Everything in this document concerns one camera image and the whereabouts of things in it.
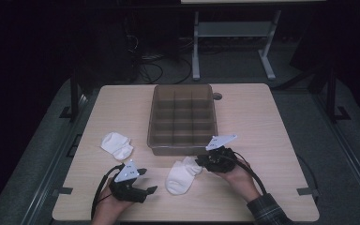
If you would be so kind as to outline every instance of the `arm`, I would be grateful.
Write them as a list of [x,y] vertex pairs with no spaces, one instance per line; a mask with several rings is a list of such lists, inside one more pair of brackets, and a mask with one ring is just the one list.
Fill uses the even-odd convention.
[[133,204],[133,202],[119,201],[111,195],[109,188],[111,180],[112,178],[108,180],[106,187],[100,193],[100,202],[96,206],[96,212],[92,219],[92,225],[113,225],[122,212]]
[[215,172],[216,175],[226,180],[235,193],[239,194],[246,202],[247,207],[260,225],[271,224],[293,224],[286,214],[276,203],[271,194],[261,195],[254,185],[252,176],[236,165],[235,168],[226,173]]

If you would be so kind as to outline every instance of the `sleeve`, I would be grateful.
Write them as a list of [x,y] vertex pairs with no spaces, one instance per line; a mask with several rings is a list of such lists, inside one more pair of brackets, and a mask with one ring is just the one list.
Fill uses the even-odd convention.
[[259,225],[289,225],[293,222],[286,216],[271,194],[266,194],[247,204]]

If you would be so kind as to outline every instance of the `person's right hand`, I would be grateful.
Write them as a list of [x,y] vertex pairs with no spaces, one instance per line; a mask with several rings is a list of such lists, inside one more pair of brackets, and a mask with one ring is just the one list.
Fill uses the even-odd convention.
[[[238,160],[250,168],[248,163],[240,159]],[[235,165],[235,168],[230,172],[214,172],[214,174],[226,180],[232,189],[241,195],[247,203],[261,196],[254,185],[252,176],[238,165]]]

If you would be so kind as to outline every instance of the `brown plastic organizer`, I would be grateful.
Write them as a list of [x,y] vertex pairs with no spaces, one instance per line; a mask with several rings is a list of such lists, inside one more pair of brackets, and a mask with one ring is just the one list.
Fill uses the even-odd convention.
[[156,156],[206,154],[218,135],[209,84],[157,85],[151,107],[147,144]]

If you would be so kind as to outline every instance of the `background table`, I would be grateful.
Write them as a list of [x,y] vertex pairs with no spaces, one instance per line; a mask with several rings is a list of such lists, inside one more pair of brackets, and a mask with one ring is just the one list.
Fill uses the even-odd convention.
[[[238,135],[226,147],[246,158],[290,219],[317,220],[319,213],[312,197],[297,193],[308,184],[268,86],[212,84],[212,88],[223,96],[215,101],[218,135]],[[253,221],[246,203],[226,182],[206,170],[195,177],[185,195],[173,196],[166,190],[165,179],[172,165],[184,157],[154,156],[146,144],[153,92],[154,85],[105,86],[100,90],[63,185],[73,188],[72,193],[59,196],[52,212],[54,219],[90,219],[102,176],[120,164],[100,148],[101,139],[118,132],[131,139],[134,151],[130,158],[138,168],[148,170],[134,187],[158,186],[156,193],[144,203],[135,203],[120,220]]]

